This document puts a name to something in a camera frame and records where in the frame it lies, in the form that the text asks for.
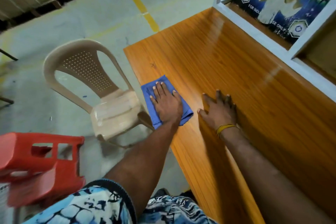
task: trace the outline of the white shelf frame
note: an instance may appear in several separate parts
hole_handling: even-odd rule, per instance
[[[285,64],[291,67],[294,71],[300,74],[308,82],[313,84],[321,92],[327,95],[331,100],[336,102],[336,85],[328,79],[317,73],[308,65],[303,63],[296,56],[313,38],[314,34],[327,22],[327,20],[336,11],[336,0],[330,0],[325,8],[317,15],[313,22],[309,25],[306,31],[292,45],[289,50],[286,50],[281,45],[273,41],[263,32],[259,31],[248,21],[240,17],[238,14],[229,9],[225,4],[231,0],[214,0],[213,7],[221,14],[231,20],[234,24],[240,27],[243,31],[249,34],[253,39],[260,43],[263,47],[272,52],[275,56],[281,59]]]

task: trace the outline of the yellow bracelet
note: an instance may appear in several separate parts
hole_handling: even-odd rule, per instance
[[[222,126],[219,126],[219,128],[217,128],[216,130],[216,134],[217,136],[219,136],[219,134],[226,128],[231,128],[231,127],[236,127],[235,125],[232,125],[232,124],[226,124],[226,125],[222,125]]]

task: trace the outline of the tabletop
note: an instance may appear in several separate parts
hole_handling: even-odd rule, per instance
[[[336,181],[330,179],[336,174],[336,106],[222,14],[207,9],[124,52],[141,85],[165,74],[194,111],[171,148],[208,216],[219,223],[264,222],[232,156],[198,117],[202,93],[214,97],[216,89],[231,94],[251,143],[328,213],[334,211],[322,199],[332,199],[328,191]],[[325,189],[314,186],[320,179]]]

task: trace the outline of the red stool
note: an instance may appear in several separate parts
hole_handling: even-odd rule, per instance
[[[47,143],[50,146],[35,146]],[[72,160],[58,159],[59,144],[72,146]],[[21,207],[43,202],[51,205],[85,184],[78,176],[78,148],[84,137],[42,133],[8,133],[0,136],[0,182],[10,182],[8,205]],[[23,176],[13,176],[23,172]]]

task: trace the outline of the beige chair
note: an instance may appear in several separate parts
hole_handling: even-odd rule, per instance
[[[111,81],[98,60],[97,51],[110,58],[125,80],[128,90],[121,90]],[[72,75],[85,83],[100,97],[101,103],[92,107],[65,88],[56,80],[56,70]],[[107,141],[139,124],[154,130],[149,115],[144,111],[115,57],[102,44],[89,39],[79,39],[59,46],[44,60],[43,73],[48,85],[54,91],[90,114],[95,135],[99,140]],[[112,144],[122,148],[132,146]]]

